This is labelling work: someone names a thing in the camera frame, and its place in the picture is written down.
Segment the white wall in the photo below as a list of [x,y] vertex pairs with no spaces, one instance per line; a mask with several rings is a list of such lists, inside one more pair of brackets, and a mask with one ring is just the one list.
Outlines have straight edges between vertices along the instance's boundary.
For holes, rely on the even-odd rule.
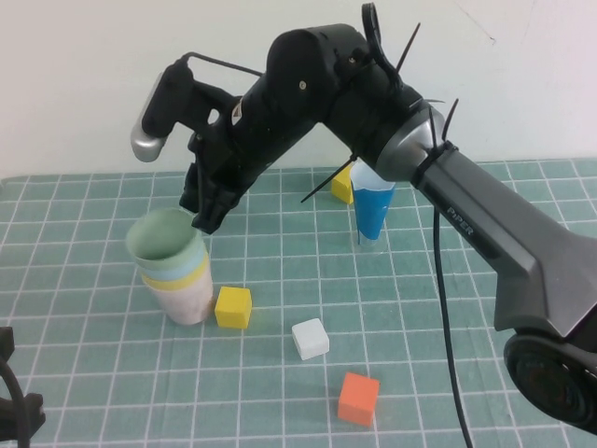
[[[263,69],[271,41],[347,22],[359,0],[0,0],[0,177],[183,170],[189,132],[143,164],[131,126],[160,70],[183,52]],[[474,160],[597,155],[597,1],[378,0],[383,45],[429,98],[461,98],[451,140]],[[193,65],[241,94],[251,76]],[[317,129],[283,166],[329,165],[348,151]]]

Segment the white cube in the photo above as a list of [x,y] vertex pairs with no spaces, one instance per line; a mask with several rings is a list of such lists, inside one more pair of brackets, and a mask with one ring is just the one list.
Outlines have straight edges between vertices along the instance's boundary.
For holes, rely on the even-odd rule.
[[303,361],[329,352],[329,338],[319,319],[295,325],[292,328],[292,338]]

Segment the yellow cube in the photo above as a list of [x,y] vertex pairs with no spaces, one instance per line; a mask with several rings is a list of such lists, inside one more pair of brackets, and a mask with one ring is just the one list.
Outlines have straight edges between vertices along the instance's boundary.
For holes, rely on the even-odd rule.
[[226,329],[246,329],[251,317],[251,291],[245,287],[222,287],[215,305],[217,325]]
[[351,186],[351,168],[348,165],[332,179],[332,194],[341,201],[353,203],[353,188]]

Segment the stacked cup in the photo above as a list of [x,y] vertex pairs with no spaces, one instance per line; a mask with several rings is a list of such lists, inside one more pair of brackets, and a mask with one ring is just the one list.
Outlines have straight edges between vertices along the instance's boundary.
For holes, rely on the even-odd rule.
[[192,218],[175,208],[155,210],[135,222],[126,238],[144,283],[182,325],[202,322],[214,308],[209,255]]

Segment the orange cube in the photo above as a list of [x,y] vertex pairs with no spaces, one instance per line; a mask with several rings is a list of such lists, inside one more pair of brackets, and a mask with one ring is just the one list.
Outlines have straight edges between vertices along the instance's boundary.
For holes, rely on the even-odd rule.
[[375,403],[380,393],[380,382],[356,373],[346,373],[340,392],[338,418],[370,427]]

